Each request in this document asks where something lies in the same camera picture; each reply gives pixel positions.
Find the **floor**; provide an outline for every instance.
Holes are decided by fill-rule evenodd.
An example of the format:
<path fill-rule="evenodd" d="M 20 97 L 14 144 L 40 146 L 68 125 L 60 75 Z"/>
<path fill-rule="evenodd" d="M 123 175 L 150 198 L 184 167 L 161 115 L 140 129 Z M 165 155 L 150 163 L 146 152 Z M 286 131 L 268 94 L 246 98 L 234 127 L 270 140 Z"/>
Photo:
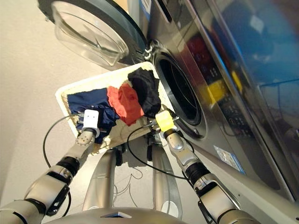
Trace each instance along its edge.
<path fill-rule="evenodd" d="M 47 169 L 42 153 L 43 137 L 63 116 L 54 96 L 56 90 L 107 70 L 59 43 L 54 25 L 45 21 L 36 0 L 4 1 L 0 17 L 0 206 L 3 206 L 22 199 L 30 184 Z M 138 146 L 136 150 L 146 152 L 142 141 L 142 138 L 136 140 L 132 147 Z M 73 142 L 67 122 L 57 125 L 46 143 L 50 163 L 57 162 Z M 72 182 L 69 214 L 81 211 L 90 177 L 100 157 L 89 157 Z M 115 170 L 118 191 L 126 187 L 131 174 L 138 178 L 142 172 L 141 179 L 131 178 L 132 198 L 138 207 L 152 208 L 152 170 L 136 164 L 129 154 L 126 157 L 127 162 Z M 179 175 L 174 158 L 171 162 Z M 188 183 L 182 180 L 177 183 L 183 220 L 190 224 L 202 222 L 197 196 Z M 67 199 L 59 213 L 45 217 L 44 222 L 60 217 L 66 205 Z M 135 206 L 129 191 L 116 198 L 115 206 Z"/>

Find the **laundry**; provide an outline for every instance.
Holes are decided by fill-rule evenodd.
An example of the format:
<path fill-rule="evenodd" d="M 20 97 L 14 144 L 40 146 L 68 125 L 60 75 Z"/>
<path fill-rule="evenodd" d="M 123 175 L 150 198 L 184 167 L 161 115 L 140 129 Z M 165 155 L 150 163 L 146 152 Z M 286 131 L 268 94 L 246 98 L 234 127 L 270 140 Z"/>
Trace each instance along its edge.
<path fill-rule="evenodd" d="M 128 126 L 144 115 L 137 93 L 129 84 L 124 83 L 119 89 L 109 86 L 107 95 L 109 104 Z"/>
<path fill-rule="evenodd" d="M 143 109 L 144 115 L 155 118 L 155 115 L 161 109 L 161 99 L 158 92 L 159 79 L 154 77 L 153 71 L 143 70 L 142 68 L 131 72 L 128 79 L 137 92 L 138 102 Z"/>
<path fill-rule="evenodd" d="M 100 132 L 95 143 L 102 143 L 103 138 L 108 136 L 112 127 L 116 125 L 115 121 L 120 118 L 115 109 L 109 105 L 107 88 L 70 94 L 67 95 L 67 99 L 72 114 L 82 113 L 86 109 L 99 111 L 98 127 L 106 132 Z M 81 130 L 82 127 L 83 124 L 77 123 L 78 130 Z"/>

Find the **washing machine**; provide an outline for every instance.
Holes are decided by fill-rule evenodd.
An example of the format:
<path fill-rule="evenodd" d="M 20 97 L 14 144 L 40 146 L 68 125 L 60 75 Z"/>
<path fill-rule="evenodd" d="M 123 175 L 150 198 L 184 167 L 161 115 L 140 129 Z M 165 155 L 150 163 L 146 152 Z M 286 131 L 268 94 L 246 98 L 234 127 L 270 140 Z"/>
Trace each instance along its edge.
<path fill-rule="evenodd" d="M 295 0 L 39 0 L 57 38 L 108 69 L 154 64 L 193 144 L 290 201 L 299 198 Z"/>

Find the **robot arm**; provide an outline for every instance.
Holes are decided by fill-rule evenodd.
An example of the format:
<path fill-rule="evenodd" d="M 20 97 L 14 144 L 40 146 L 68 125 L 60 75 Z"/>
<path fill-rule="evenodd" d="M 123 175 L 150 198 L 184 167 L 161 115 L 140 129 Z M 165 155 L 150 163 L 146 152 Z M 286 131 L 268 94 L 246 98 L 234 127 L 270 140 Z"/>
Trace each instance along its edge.
<path fill-rule="evenodd" d="M 169 129 L 169 127 L 173 127 L 172 117 L 169 112 L 164 111 L 156 115 L 156 120 L 161 130 L 164 131 L 164 137 L 167 140 L 171 154 L 176 157 L 179 166 L 199 197 L 198 205 L 207 223 L 258 224 L 258 221 L 240 209 L 232 193 L 185 146 L 180 133 L 171 128 Z"/>
<path fill-rule="evenodd" d="M 57 214 L 70 188 L 69 185 L 92 151 L 98 111 L 85 110 L 82 134 L 73 147 L 27 190 L 24 200 L 14 201 L 0 209 L 0 223 L 39 224 L 44 215 Z"/>

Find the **red cloth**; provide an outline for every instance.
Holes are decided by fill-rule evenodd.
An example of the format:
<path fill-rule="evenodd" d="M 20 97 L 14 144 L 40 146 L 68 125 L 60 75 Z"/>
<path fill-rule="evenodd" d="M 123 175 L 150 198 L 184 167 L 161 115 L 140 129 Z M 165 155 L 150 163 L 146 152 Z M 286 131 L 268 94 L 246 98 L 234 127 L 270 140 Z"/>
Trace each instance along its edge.
<path fill-rule="evenodd" d="M 109 86 L 107 96 L 109 104 L 114 107 L 121 120 L 128 126 L 144 115 L 138 103 L 137 93 L 129 84 L 122 84 L 120 89 Z"/>

